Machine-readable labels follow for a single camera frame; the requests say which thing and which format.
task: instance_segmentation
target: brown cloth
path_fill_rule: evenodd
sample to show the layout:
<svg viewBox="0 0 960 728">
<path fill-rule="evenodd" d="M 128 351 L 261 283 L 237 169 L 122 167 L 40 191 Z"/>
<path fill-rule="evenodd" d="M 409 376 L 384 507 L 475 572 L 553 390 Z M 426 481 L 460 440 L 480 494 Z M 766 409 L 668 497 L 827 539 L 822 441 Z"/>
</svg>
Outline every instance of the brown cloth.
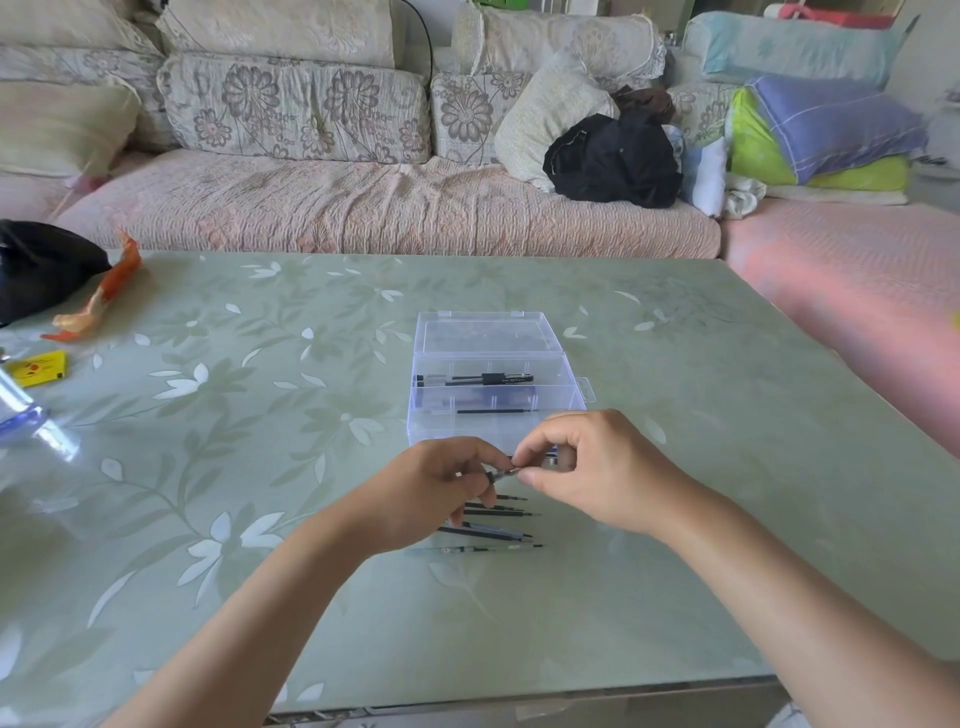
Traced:
<svg viewBox="0 0 960 728">
<path fill-rule="evenodd" d="M 634 90 L 625 85 L 613 94 L 613 100 L 620 108 L 620 113 L 626 113 L 630 109 L 647 109 L 658 124 L 669 124 L 677 112 L 670 94 L 662 88 Z"/>
</svg>

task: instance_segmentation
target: black plastic bag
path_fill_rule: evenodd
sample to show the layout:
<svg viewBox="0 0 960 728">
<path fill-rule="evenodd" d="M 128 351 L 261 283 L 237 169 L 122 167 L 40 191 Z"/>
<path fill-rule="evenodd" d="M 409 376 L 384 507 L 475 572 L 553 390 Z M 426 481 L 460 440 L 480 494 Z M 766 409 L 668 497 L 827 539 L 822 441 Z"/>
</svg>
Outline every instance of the black plastic bag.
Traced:
<svg viewBox="0 0 960 728">
<path fill-rule="evenodd" d="M 73 232 L 0 220 L 0 328 L 66 301 L 109 268 L 107 253 Z"/>
</svg>

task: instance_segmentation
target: right hand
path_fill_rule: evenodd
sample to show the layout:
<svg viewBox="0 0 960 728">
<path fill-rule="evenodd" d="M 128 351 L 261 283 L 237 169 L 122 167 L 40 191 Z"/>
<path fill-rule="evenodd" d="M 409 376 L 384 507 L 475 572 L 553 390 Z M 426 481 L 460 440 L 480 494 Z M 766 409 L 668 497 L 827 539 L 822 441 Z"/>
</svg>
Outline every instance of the right hand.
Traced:
<svg viewBox="0 0 960 728">
<path fill-rule="evenodd" d="M 536 467 L 555 445 L 560 471 Z M 521 483 L 597 521 L 661 539 L 676 508 L 705 490 L 615 409 L 544 420 L 517 446 L 514 465 Z"/>
</svg>

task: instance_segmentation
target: left hand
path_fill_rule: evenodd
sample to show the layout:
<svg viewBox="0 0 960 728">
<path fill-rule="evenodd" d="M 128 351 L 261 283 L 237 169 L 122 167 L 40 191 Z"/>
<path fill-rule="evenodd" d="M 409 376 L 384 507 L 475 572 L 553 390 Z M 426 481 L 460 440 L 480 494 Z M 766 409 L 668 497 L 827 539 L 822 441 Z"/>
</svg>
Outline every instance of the left hand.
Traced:
<svg viewBox="0 0 960 728">
<path fill-rule="evenodd" d="M 406 548 L 446 520 L 463 523 L 468 500 L 478 497 L 484 505 L 496 504 L 484 463 L 499 470 L 513 467 L 507 455 L 477 437 L 417 443 L 346 495 L 340 505 L 372 553 Z"/>
</svg>

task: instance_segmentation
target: blue pillow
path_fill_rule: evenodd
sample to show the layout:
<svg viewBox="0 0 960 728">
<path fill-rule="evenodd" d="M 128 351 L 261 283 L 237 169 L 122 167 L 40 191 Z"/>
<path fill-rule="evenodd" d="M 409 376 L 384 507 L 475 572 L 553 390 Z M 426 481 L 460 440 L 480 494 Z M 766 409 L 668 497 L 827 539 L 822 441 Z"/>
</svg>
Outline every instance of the blue pillow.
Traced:
<svg viewBox="0 0 960 728">
<path fill-rule="evenodd" d="M 747 86 L 797 184 L 926 146 L 920 114 L 859 81 L 766 75 Z"/>
</svg>

